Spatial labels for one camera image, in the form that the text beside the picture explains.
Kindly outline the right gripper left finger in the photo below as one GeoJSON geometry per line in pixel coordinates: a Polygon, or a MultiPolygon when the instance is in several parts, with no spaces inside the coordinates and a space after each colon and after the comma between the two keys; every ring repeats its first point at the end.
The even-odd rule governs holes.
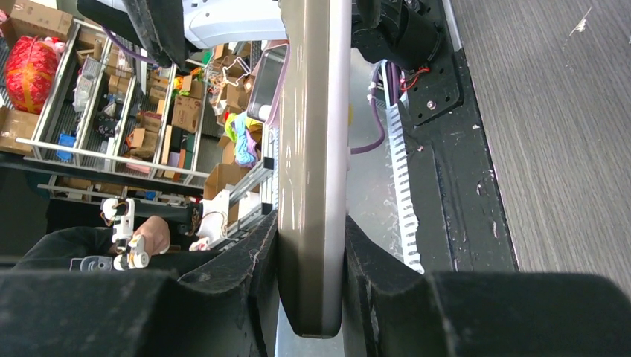
{"type": "Polygon", "coordinates": [[[279,309],[276,212],[177,277],[5,271],[3,356],[273,356],[279,309]]]}

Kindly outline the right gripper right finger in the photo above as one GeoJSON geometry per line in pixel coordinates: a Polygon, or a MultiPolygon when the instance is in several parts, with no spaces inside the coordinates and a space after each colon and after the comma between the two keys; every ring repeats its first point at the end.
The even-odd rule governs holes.
{"type": "Polygon", "coordinates": [[[628,356],[630,300],[592,274],[420,274],[346,220],[347,356],[628,356]]]}

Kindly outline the grey rounded remote control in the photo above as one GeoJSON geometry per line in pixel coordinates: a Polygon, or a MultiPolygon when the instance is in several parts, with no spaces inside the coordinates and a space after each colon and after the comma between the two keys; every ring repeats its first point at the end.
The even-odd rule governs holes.
{"type": "Polygon", "coordinates": [[[289,39],[279,100],[278,287],[296,335],[342,320],[350,100],[349,1],[282,1],[289,39]]]}

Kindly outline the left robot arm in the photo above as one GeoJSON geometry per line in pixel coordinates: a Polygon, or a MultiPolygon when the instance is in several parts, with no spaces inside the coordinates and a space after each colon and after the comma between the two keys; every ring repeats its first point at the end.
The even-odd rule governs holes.
{"type": "MultiPolygon", "coordinates": [[[[438,55],[445,30],[423,1],[349,1],[350,46],[376,63],[416,70],[438,55]]],[[[286,38],[302,25],[306,1],[77,1],[79,13],[143,48],[161,67],[182,66],[193,53],[230,42],[286,38]]]]}

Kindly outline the person hand background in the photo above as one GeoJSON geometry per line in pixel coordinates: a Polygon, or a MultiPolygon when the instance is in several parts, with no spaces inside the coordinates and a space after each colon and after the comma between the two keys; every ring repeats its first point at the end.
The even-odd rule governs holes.
{"type": "Polygon", "coordinates": [[[170,229],[159,216],[151,216],[136,230],[135,235],[144,237],[144,250],[150,255],[164,254],[170,248],[170,229]]]}

